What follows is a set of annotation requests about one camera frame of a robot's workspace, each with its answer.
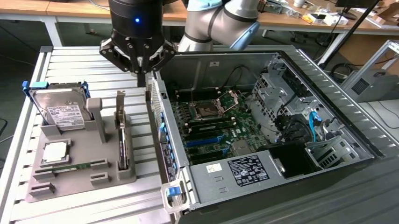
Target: circuit board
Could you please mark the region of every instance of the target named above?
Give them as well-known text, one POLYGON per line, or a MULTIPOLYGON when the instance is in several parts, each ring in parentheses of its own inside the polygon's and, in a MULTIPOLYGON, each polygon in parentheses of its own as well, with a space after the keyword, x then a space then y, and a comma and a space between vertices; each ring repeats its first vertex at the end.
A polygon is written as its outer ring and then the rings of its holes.
POLYGON ((172 109, 190 165, 252 153, 266 144, 244 98, 234 91, 216 99, 172 102, 172 109), (244 142, 245 150, 236 149, 234 142, 244 142))

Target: warning label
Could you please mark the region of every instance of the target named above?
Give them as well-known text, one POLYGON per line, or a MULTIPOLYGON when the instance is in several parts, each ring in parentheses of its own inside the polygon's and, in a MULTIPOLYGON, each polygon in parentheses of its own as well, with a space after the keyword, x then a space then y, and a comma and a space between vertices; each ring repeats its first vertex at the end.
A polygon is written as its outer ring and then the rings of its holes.
POLYGON ((269 179, 257 155, 230 160, 228 165, 240 187, 269 179))
POLYGON ((82 125, 78 105, 47 107, 47 113, 58 127, 82 125))

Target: aluminum slat table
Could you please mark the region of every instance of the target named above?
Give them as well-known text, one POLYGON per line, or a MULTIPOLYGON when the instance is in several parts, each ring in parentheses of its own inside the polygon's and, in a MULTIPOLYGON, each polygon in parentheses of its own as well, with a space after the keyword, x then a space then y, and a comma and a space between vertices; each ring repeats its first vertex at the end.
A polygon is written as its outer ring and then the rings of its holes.
POLYGON ((55 47, 41 52, 30 82, 88 82, 92 97, 102 98, 102 116, 114 112, 116 91, 125 91, 130 116, 137 181, 54 199, 26 203, 27 179, 42 118, 25 99, 0 187, 1 224, 15 223, 170 223, 162 209, 161 178, 156 161, 144 88, 100 55, 97 47, 55 47))

